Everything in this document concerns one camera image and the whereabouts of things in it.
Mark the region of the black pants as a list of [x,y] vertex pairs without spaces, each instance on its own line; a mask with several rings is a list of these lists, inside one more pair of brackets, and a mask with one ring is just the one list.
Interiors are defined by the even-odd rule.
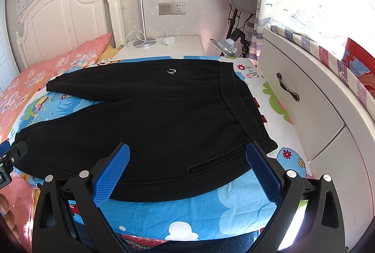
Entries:
[[91,106],[25,127],[28,147],[17,168],[60,179],[91,169],[120,144],[130,160],[112,192],[123,202],[190,198],[228,184],[249,170],[248,144],[277,148],[257,102],[235,73],[217,60],[164,59],[114,63],[65,73],[50,92]]

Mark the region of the pink floral quilt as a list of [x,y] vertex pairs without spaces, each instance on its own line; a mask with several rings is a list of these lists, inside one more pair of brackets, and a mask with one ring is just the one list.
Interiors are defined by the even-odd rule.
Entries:
[[[110,33],[103,34],[65,54],[54,54],[52,59],[33,65],[15,77],[1,94],[1,141],[10,140],[15,133],[11,130],[15,120],[38,89],[45,86],[50,78],[72,68],[96,63],[109,46],[110,40]],[[26,181],[25,176],[25,173],[14,170],[10,185],[1,189],[1,197],[8,200],[20,243],[27,252],[31,252],[32,225],[39,194],[36,187]]]

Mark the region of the white panel door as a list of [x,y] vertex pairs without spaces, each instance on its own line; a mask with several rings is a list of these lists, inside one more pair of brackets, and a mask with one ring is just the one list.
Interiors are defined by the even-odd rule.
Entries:
[[5,0],[1,0],[0,10],[0,89],[1,94],[11,81],[18,76],[19,69],[11,49],[6,25]]

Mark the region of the white drawer cabinet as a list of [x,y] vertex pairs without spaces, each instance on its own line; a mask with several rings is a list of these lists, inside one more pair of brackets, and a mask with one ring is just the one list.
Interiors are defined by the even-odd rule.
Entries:
[[[374,113],[323,62],[272,30],[263,31],[258,67],[286,108],[312,174],[332,177],[346,247],[359,251],[374,221]],[[299,102],[279,86],[277,73]]]

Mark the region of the clamp spotlight with heatsink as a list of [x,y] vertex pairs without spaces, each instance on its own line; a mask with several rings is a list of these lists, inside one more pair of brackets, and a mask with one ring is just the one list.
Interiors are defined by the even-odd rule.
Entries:
[[238,39],[243,43],[245,41],[245,34],[242,30],[237,28],[232,34],[230,34],[229,38],[220,38],[218,40],[211,38],[210,42],[216,47],[216,49],[220,50],[222,54],[234,57],[238,50],[237,47],[235,47],[235,43]]

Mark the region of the silver pole lamp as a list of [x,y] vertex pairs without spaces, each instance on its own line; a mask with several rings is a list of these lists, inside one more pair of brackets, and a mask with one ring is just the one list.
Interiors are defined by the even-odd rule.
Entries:
[[139,48],[150,47],[156,43],[156,39],[147,36],[146,19],[144,14],[144,0],[139,0],[139,13],[141,24],[141,37],[137,37],[136,41],[134,41],[133,43],[133,46]]

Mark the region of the red printed box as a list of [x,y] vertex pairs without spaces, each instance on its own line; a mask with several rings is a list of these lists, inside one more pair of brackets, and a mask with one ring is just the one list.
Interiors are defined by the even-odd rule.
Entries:
[[345,54],[341,62],[359,79],[370,95],[374,97],[374,57],[358,43],[347,38]]

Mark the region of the white wooden headboard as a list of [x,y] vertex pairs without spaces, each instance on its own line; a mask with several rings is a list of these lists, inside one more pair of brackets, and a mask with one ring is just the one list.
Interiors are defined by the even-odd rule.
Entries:
[[126,40],[120,0],[34,0],[20,22],[17,47],[26,68],[108,32],[117,47]]

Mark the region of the white nightstand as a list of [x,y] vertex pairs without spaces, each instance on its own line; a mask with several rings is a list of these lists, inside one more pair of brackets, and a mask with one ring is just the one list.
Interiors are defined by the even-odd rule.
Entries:
[[145,57],[169,56],[180,59],[184,56],[205,56],[202,39],[197,36],[179,36],[171,45],[165,45],[163,38],[158,38],[154,45],[149,47],[123,47],[112,60],[138,59]]

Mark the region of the wall socket panel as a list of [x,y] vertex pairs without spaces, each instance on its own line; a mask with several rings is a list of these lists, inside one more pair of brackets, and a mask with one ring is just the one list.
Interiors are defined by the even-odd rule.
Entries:
[[185,15],[186,3],[185,2],[165,2],[158,4],[160,15]]

